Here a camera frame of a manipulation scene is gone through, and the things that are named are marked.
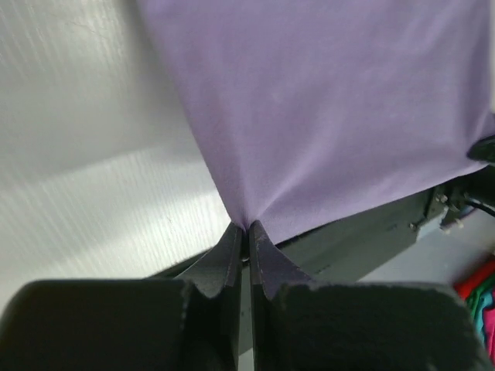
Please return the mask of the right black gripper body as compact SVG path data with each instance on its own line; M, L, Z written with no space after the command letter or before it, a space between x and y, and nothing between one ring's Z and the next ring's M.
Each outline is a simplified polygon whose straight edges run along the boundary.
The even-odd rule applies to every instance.
M495 135L483 138L473 144L467 152L467 158L476 162L495 164Z

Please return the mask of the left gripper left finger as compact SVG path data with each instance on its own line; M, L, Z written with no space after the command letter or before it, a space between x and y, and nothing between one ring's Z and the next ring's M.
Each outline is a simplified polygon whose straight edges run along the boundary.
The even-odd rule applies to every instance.
M1 318L3 370L235 370L243 232L174 278L34 281Z

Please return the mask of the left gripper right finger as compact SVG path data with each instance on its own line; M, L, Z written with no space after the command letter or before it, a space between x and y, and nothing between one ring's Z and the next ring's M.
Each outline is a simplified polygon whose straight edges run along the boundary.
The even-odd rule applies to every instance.
M428 283L317 281L249 229L257 370L491 370L469 312Z

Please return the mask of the purple t-shirt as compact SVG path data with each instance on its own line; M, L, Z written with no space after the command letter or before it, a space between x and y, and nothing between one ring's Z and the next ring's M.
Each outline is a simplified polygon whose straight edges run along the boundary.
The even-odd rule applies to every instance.
M141 1L231 220L278 243L480 170L488 1Z

